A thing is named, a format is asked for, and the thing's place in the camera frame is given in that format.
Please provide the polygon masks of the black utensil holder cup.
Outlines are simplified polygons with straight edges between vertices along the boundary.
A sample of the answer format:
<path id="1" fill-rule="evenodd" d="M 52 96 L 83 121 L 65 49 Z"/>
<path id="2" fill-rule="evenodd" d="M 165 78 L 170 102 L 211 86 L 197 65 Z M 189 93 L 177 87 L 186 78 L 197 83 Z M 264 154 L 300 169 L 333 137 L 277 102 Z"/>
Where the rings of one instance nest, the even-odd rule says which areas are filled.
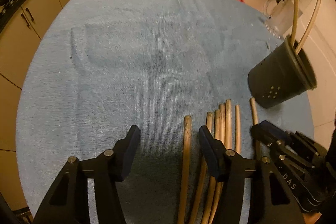
<path id="1" fill-rule="evenodd" d="M 304 50 L 295 54 L 287 36 L 249 71 L 248 86 L 255 101 L 268 109 L 315 89 L 317 79 Z"/>

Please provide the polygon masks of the clear glass mug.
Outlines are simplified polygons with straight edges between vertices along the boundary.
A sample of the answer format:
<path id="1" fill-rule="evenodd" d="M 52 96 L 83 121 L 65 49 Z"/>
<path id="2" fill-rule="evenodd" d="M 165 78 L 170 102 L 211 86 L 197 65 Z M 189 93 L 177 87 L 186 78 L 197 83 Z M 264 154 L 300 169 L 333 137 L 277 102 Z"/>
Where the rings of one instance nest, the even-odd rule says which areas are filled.
<path id="1" fill-rule="evenodd" d="M 266 0 L 262 13 L 266 17 L 266 29 L 278 39 L 283 39 L 293 27 L 294 3 L 291 0 Z"/>

